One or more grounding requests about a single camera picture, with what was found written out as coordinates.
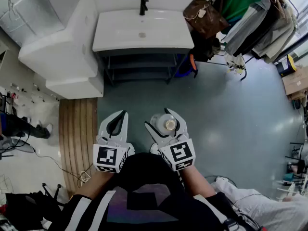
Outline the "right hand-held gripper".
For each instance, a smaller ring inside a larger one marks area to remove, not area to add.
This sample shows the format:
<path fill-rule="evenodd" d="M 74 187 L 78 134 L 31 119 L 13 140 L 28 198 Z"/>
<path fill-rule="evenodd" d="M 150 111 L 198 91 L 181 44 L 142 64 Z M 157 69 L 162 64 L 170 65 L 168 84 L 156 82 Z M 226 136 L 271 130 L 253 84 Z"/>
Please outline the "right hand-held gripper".
<path fill-rule="evenodd" d="M 173 171 L 180 171 L 193 166 L 196 155 L 192 139 L 188 138 L 186 121 L 169 108 L 165 108 L 164 111 L 176 119 L 175 131 L 164 135 L 147 121 L 144 122 L 145 128 L 154 142 L 157 143 L 162 158 Z"/>

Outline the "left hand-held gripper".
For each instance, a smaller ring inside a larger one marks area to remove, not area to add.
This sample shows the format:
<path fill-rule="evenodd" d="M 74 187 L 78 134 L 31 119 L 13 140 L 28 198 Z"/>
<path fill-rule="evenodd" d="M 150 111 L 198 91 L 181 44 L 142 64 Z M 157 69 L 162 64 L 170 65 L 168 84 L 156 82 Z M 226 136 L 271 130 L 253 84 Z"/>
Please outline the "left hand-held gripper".
<path fill-rule="evenodd" d="M 127 143 L 127 134 L 128 113 L 125 110 L 117 111 L 101 122 L 93 145 L 93 164 L 98 171 L 121 171 L 132 150 L 132 144 Z"/>

